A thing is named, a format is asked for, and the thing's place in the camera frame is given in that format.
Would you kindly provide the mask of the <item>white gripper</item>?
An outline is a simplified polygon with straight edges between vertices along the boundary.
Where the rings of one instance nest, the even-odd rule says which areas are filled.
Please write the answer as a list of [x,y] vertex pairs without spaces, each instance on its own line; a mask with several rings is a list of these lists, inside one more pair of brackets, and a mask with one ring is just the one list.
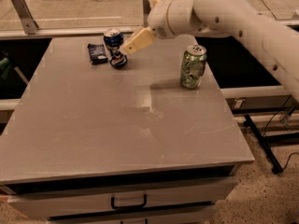
[[121,45],[122,54],[132,54],[151,45],[155,36],[167,39],[173,36],[168,24],[168,10],[173,0],[148,0],[148,26],[137,29]]

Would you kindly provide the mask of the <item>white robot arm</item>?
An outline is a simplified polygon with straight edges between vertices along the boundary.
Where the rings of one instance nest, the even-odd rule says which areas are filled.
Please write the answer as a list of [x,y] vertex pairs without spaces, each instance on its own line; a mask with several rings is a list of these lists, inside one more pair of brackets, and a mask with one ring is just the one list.
[[299,35],[253,8],[247,0],[149,0],[148,26],[121,45],[132,54],[155,38],[178,35],[236,39],[299,100]]

